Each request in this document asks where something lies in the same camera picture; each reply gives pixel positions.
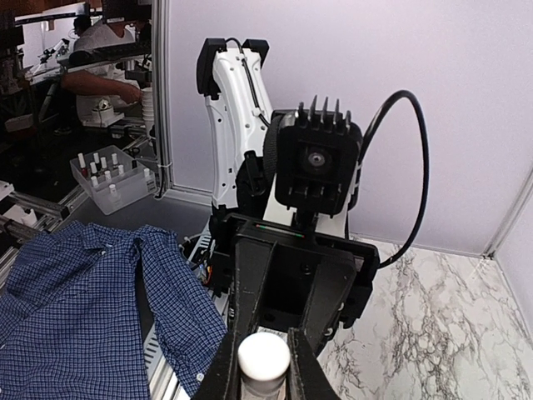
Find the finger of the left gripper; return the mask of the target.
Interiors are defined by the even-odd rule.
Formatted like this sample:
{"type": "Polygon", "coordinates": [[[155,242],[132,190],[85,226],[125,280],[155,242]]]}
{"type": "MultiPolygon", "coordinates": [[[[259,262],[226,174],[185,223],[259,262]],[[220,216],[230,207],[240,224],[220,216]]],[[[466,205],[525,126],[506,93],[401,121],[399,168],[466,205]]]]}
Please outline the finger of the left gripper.
{"type": "Polygon", "coordinates": [[[355,276],[356,262],[349,252],[326,255],[316,267],[300,323],[300,329],[316,358],[324,347],[326,333],[344,303],[355,276]]]}
{"type": "Polygon", "coordinates": [[[235,245],[234,331],[238,338],[254,333],[261,321],[267,276],[274,246],[251,238],[235,245]]]}

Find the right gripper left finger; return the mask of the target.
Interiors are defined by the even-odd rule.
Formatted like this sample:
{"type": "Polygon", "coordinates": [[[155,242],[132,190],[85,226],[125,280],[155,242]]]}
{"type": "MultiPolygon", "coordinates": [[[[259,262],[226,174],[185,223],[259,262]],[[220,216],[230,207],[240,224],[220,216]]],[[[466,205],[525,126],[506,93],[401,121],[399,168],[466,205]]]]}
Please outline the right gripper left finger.
{"type": "Polygon", "coordinates": [[[237,359],[237,335],[227,332],[212,364],[193,396],[194,400],[235,400],[241,398],[241,376],[237,359]]]}

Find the clear nail polish bottle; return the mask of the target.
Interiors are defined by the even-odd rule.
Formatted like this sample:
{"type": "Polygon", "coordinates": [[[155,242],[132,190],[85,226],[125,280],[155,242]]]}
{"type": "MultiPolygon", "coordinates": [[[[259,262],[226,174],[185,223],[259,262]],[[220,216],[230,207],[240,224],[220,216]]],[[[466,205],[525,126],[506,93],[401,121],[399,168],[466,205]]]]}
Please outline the clear nail polish bottle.
{"type": "Polygon", "coordinates": [[[237,349],[241,379],[240,399],[284,399],[291,354],[280,333],[248,335],[237,349]]]}

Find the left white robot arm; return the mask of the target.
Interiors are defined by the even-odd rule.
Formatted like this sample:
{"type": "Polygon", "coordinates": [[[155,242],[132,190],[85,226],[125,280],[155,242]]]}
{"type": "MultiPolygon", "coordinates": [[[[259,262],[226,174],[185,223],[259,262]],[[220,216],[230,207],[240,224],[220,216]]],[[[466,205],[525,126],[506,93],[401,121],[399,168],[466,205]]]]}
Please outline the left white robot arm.
{"type": "Polygon", "coordinates": [[[264,40],[208,38],[197,59],[215,166],[207,284],[229,295],[240,334],[296,328],[319,354],[361,316],[380,262],[347,232],[363,137],[327,102],[274,109],[268,50],[264,40]]]}

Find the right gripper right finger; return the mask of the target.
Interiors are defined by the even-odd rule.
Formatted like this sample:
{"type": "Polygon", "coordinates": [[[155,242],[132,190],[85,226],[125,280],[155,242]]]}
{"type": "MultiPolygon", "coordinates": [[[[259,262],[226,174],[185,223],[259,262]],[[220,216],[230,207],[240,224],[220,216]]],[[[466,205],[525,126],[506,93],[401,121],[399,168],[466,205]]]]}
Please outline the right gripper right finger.
{"type": "Polygon", "coordinates": [[[291,361],[286,375],[286,399],[338,400],[303,331],[290,328],[287,344],[291,361]]]}

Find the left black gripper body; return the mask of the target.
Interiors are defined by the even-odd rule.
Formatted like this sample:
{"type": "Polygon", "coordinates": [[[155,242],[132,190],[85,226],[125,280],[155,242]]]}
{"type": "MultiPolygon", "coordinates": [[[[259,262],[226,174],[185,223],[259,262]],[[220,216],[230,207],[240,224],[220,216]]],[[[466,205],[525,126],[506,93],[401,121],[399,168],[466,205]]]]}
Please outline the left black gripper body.
{"type": "Polygon", "coordinates": [[[209,287],[216,296],[228,295],[234,312],[230,316],[233,323],[235,245],[241,238],[274,246],[259,325],[280,332],[300,328],[318,263],[324,256],[340,251],[353,255],[356,276],[327,333],[335,333],[338,327],[350,328],[361,317],[380,264],[375,246],[317,232],[300,232],[293,227],[236,213],[222,220],[211,218],[209,229],[214,241],[209,287]]]}

